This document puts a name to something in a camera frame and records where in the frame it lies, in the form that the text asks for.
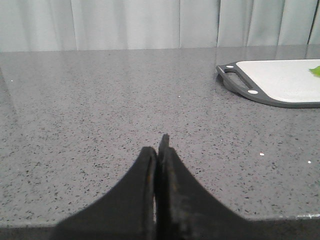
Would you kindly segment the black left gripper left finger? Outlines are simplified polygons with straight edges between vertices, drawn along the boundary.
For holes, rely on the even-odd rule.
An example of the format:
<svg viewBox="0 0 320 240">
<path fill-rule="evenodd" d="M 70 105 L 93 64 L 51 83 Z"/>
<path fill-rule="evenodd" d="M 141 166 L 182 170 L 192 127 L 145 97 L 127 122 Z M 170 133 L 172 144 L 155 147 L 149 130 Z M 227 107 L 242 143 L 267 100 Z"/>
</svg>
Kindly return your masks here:
<svg viewBox="0 0 320 240">
<path fill-rule="evenodd" d="M 153 240 L 157 154 L 143 147 L 125 176 L 103 197 L 61 221 L 52 240 Z"/>
</svg>

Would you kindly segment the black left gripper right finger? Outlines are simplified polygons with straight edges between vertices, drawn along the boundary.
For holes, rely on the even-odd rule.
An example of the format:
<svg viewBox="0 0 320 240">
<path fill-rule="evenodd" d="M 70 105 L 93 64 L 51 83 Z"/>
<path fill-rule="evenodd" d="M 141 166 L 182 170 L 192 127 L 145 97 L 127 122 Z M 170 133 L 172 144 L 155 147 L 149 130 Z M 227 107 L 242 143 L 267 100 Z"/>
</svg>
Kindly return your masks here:
<svg viewBox="0 0 320 240">
<path fill-rule="evenodd" d="M 156 167 L 156 236 L 159 240 L 318 240 L 319 217 L 245 219 L 214 198 L 193 177 L 168 134 Z"/>
</svg>

